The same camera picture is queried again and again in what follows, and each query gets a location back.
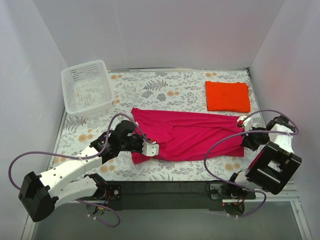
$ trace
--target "folded orange towel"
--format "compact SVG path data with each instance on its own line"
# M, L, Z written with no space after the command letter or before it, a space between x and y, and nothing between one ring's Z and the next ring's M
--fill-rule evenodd
M250 112L249 87L245 83L205 82L208 111Z

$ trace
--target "white wall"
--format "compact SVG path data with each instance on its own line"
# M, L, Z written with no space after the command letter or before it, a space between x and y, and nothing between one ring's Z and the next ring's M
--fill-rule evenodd
M69 66L243 69L284 0L33 0Z
M293 149L302 165L294 180L314 239L320 239L319 67L320 1L286 0L250 71L260 107L283 111L300 127Z
M0 235L21 238L27 212L11 186L8 166L26 151L52 151L63 113L60 73L67 64L32 0L0 0ZM27 156L13 167L20 185L47 156Z

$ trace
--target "floral tablecloth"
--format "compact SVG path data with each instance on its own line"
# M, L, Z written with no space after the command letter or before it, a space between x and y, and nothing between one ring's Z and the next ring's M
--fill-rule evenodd
M58 139L57 152L76 155L92 140L107 130L112 116L125 113L132 117L133 107L143 110L168 110L197 113L212 113L240 116L243 113L215 111L208 112L206 104L205 81L225 83L246 83L249 86L251 111L258 110L257 100L246 71L182 71L182 72L124 72L111 73L110 78L115 91L115 100L109 110L86 117L66 115L63 131ZM118 117L114 126L124 118ZM253 123L263 125L260 114ZM256 156L256 152L245 150L245 157L220 156L208 160L209 169L218 176L228 179L233 172L246 169ZM56 157L49 168L68 159ZM212 177L205 171L204 162L170 162L151 159L134 165L129 152L121 152L117 158L92 169L105 180L115 181L205 181Z

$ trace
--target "pink shirt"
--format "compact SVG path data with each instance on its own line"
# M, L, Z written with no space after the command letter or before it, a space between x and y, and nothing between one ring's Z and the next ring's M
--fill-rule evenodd
M237 127L238 116L141 110L135 107L131 112L144 134L159 144L159 155L154 157L159 160L203 160L206 152L217 141L243 131ZM241 143L241 136L226 140L211 151L209 158L221 155L243 157L244 148ZM135 164L149 159L148 156L132 153Z

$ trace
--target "plastic laundry basket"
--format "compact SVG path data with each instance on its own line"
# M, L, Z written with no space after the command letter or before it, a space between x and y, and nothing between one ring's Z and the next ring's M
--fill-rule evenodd
M90 61L61 72L65 110L83 117L112 107L115 99L104 61Z

